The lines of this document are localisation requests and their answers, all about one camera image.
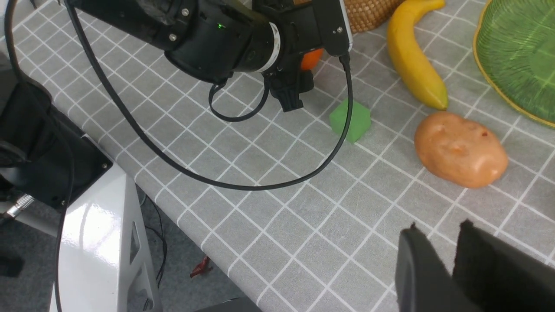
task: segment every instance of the wicker basket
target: wicker basket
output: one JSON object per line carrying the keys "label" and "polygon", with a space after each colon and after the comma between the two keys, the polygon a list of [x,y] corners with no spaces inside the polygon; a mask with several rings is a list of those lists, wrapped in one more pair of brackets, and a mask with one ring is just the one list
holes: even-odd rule
{"label": "wicker basket", "polygon": [[[310,0],[294,0],[295,4]],[[403,0],[344,0],[353,33],[371,31],[391,17]]]}

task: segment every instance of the gray checkered tablecloth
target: gray checkered tablecloth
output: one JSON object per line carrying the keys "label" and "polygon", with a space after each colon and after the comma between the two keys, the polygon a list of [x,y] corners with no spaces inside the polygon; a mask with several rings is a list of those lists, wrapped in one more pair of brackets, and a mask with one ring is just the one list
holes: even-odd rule
{"label": "gray checkered tablecloth", "polygon": [[[68,15],[55,3],[15,30],[21,66],[264,311],[397,311],[397,240],[412,222],[453,267],[464,219],[555,266],[555,130],[513,111],[489,87],[471,45],[483,1],[448,0],[416,27],[445,79],[450,111],[502,140],[511,162],[493,185],[468,190],[424,170],[413,148],[422,106],[392,69],[383,26],[355,36],[355,99],[371,108],[371,130],[346,143],[308,183],[238,192],[197,183],[154,155],[123,120],[87,62]],[[209,86],[178,71],[162,52],[86,14],[96,55],[141,126],[179,163],[209,178],[269,184],[299,177],[337,141],[329,113],[346,98],[337,59],[315,69],[305,109],[227,124],[208,111]],[[248,112],[257,75],[236,74],[215,101],[226,115]]]}

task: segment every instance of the robotic arm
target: robotic arm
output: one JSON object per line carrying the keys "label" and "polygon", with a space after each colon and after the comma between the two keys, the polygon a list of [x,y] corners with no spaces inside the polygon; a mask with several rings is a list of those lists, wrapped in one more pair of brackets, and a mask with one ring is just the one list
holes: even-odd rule
{"label": "robotic arm", "polygon": [[153,46],[185,73],[225,85],[234,72],[259,72],[285,112],[302,108],[314,87],[301,72],[305,53],[324,47],[348,54],[352,35],[342,0],[295,6],[292,0],[69,0]]}

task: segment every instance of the white label band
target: white label band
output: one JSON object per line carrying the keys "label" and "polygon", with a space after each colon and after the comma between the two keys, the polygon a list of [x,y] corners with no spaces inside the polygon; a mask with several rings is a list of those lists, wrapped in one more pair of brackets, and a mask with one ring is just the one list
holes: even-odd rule
{"label": "white label band", "polygon": [[274,23],[270,23],[270,26],[272,27],[272,32],[274,34],[274,50],[272,51],[272,55],[270,55],[270,59],[268,59],[268,62],[264,66],[262,66],[262,68],[257,70],[257,73],[264,72],[272,65],[274,65],[274,63],[278,59],[279,50],[281,49],[281,37],[279,35],[278,27]]}

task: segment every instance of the black cable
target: black cable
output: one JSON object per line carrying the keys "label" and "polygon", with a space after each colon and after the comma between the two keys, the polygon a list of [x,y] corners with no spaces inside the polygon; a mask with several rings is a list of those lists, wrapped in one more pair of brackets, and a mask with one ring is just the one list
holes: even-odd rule
{"label": "black cable", "polygon": [[162,264],[160,265],[160,269],[158,269],[158,273],[156,274],[157,287],[160,288],[160,284],[162,283],[162,278],[164,277],[164,270],[166,267],[166,257],[168,256],[168,243],[166,242],[165,237],[163,237],[162,234],[160,234],[160,232],[158,232],[157,230],[148,226],[145,226],[145,228],[154,232],[154,234],[156,234],[156,236],[158,236],[158,238],[162,241]]}
{"label": "black cable", "polygon": [[[166,242],[166,238],[164,236],[164,226],[162,225],[162,216],[160,215],[160,210],[158,209],[158,206],[156,206],[156,204],[150,198],[148,199],[154,206],[154,209],[156,209],[156,213],[158,214],[158,220],[160,221],[160,232],[145,225],[146,229],[151,230],[162,241],[162,264],[160,265],[160,269],[158,269],[158,273],[156,274],[157,287],[160,288],[160,284],[162,283],[162,278],[164,277],[166,259],[168,256],[168,243]],[[149,302],[149,299],[145,301],[143,306],[143,311],[147,309],[148,302]]]}
{"label": "black cable", "polygon": [[224,84],[214,84],[214,85],[212,85],[212,88],[210,88],[210,92],[208,93],[208,106],[210,107],[210,110],[212,111],[212,113],[216,117],[220,118],[221,120],[223,120],[225,122],[230,122],[230,123],[243,122],[247,119],[250,119],[250,118],[254,117],[254,115],[258,114],[260,112],[260,110],[262,110],[262,107],[264,107],[264,104],[266,104],[266,101],[268,100],[268,94],[270,93],[270,82],[268,81],[268,79],[264,79],[264,92],[263,92],[262,98],[260,99],[260,102],[258,103],[256,108],[253,109],[252,112],[250,112],[248,114],[244,114],[243,116],[228,117],[228,116],[225,116],[225,115],[222,115],[222,114],[218,113],[218,111],[215,110],[214,107],[212,107],[212,101],[214,99],[214,96],[216,95],[216,92],[221,90],[224,86],[225,86],[225,83]]}
{"label": "black cable", "polygon": [[184,175],[186,175],[189,178],[193,178],[197,181],[200,181],[200,182],[203,182],[203,183],[206,183],[206,184],[210,184],[210,185],[213,185],[215,187],[220,187],[220,188],[225,188],[225,189],[235,189],[235,190],[257,191],[257,190],[272,190],[272,189],[280,189],[280,188],[290,187],[292,185],[304,182],[304,181],[316,176],[320,172],[322,172],[322,170],[324,170],[327,167],[327,165],[329,165],[331,163],[331,161],[333,160],[335,155],[339,152],[339,149],[341,148],[341,146],[343,145],[343,142],[345,141],[345,138],[347,137],[347,132],[349,131],[349,125],[351,124],[352,107],[353,107],[353,103],[352,103],[353,102],[353,90],[352,90],[351,69],[350,69],[350,66],[349,66],[349,61],[350,61],[349,54],[346,54],[346,55],[339,58],[340,61],[341,61],[341,64],[343,65],[343,68],[345,70],[345,75],[347,77],[347,92],[349,94],[349,107],[347,109],[347,118],[346,118],[346,121],[345,121],[345,127],[343,129],[343,133],[341,134],[341,137],[340,137],[337,145],[335,146],[335,148],[333,149],[331,154],[328,156],[328,158],[318,168],[316,168],[316,170],[314,170],[313,172],[311,172],[311,173],[309,173],[309,174],[307,174],[303,177],[294,179],[294,180],[289,181],[289,182],[277,183],[277,184],[272,184],[272,185],[262,185],[262,186],[235,185],[235,184],[219,182],[219,181],[216,181],[216,180],[212,180],[212,179],[203,177],[202,175],[198,175],[198,174],[196,174],[196,173],[194,173],[190,170],[187,170],[186,168],[184,168],[183,166],[181,166],[180,164],[175,162],[173,159],[171,159],[171,157],[167,156],[164,152],[162,152],[162,150],[160,148],[158,148],[158,146],[156,146],[156,144],[154,144],[150,140],[150,138],[144,133],[144,131],[141,129],[141,127],[139,126],[139,124],[137,123],[135,118],[133,118],[133,116],[131,115],[131,112],[127,109],[125,104],[119,98],[118,93],[114,90],[114,87],[110,83],[110,80],[108,79],[108,77],[106,77],[106,74],[104,73],[104,70],[102,70],[102,67],[98,63],[98,60],[97,60],[96,56],[94,56],[93,49],[90,47],[90,43],[87,40],[87,35],[85,35],[85,32],[83,31],[83,27],[81,26],[81,22],[79,21],[79,17],[77,16],[77,12],[75,11],[75,8],[69,3],[68,0],[64,0],[64,2],[65,2],[65,6],[67,7],[69,17],[72,21],[73,27],[75,28],[75,31],[77,33],[77,37],[79,38],[79,41],[81,42],[81,45],[83,46],[83,50],[85,51],[85,54],[87,55],[87,58],[89,59],[90,65],[93,67],[95,73],[97,74],[98,78],[102,82],[102,86],[104,86],[104,88],[106,89],[106,91],[110,95],[111,99],[114,101],[115,105],[119,108],[119,110],[123,114],[123,117],[125,118],[125,120],[127,120],[129,125],[137,133],[139,138],[158,157],[162,158],[162,160],[165,161],[167,164],[169,164],[174,169],[183,173]]}
{"label": "black cable", "polygon": [[[16,47],[13,39],[13,15],[16,10],[17,0],[8,0],[8,5],[6,6],[6,15],[4,16],[4,32],[6,35],[6,45],[8,48],[8,56],[10,63],[12,65],[13,71],[16,74],[19,84],[23,87],[25,93],[30,97],[31,102],[35,105],[37,111],[43,118],[45,124],[52,130],[54,135],[58,138],[63,148],[65,149],[68,157],[69,165],[69,177],[68,177],[68,187],[65,195],[65,205],[69,206],[71,202],[71,195],[73,191],[73,182],[75,177],[75,159],[73,158],[73,152],[71,147],[66,141],[63,134],[60,132],[55,122],[52,121],[51,117],[48,115],[46,110],[42,107],[34,92],[29,87],[27,80],[25,79],[19,63],[17,61]],[[60,221],[58,225],[58,237],[56,239],[56,255],[55,255],[55,271],[56,275],[54,277],[54,297],[56,300],[56,308],[58,312],[62,312],[62,302],[60,299],[60,286],[59,286],[59,257],[60,257],[60,246],[62,245],[62,232],[63,225],[65,221],[65,210],[61,213]]]}

